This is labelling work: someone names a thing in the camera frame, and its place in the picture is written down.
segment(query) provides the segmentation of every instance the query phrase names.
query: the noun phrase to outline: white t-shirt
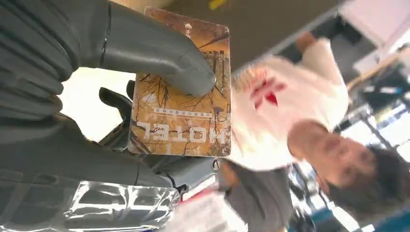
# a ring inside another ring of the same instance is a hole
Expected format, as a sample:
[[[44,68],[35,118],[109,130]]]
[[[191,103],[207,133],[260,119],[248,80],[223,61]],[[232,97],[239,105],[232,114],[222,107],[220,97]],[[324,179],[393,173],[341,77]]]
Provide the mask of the white t-shirt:
[[[294,65],[269,56],[235,80],[232,93],[232,153],[229,160],[254,171],[295,160],[287,137],[298,121],[313,119],[330,131],[343,119],[348,92],[328,39],[320,39]]]

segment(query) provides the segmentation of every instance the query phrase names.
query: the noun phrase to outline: dark hair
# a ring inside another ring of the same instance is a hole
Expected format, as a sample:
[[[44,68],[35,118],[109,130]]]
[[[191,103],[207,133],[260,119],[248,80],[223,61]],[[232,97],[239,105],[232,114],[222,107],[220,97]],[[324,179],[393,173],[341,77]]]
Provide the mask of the dark hair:
[[[396,150],[369,147],[375,155],[376,176],[346,188],[330,183],[330,200],[358,221],[376,220],[403,207],[409,197],[409,165]]]

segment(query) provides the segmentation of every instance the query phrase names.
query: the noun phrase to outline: person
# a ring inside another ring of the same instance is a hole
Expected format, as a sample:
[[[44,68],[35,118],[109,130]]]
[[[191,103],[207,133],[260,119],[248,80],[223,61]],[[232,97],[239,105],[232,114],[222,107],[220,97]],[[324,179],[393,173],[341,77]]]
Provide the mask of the person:
[[[306,160],[326,195],[356,219],[399,207],[410,189],[409,169],[398,153],[332,133],[349,99],[329,40],[306,32],[296,45],[300,63],[268,55],[238,75],[227,159],[254,172]]]

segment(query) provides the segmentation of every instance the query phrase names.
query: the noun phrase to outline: gray shirt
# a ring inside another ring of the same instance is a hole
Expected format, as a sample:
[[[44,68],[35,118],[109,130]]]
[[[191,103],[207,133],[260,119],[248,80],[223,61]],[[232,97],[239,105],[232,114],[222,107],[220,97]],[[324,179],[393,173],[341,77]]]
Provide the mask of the gray shirt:
[[[226,200],[248,224],[249,232],[276,232],[288,225],[293,206],[288,169],[253,172],[229,162],[240,181]]]

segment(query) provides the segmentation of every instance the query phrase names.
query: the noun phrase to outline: reflective surface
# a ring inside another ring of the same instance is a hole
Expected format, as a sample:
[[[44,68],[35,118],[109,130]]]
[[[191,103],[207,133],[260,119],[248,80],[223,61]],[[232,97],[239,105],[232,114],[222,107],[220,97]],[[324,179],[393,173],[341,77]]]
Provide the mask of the reflective surface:
[[[0,170],[0,231],[146,231],[161,228],[179,202],[174,188],[20,177]]]

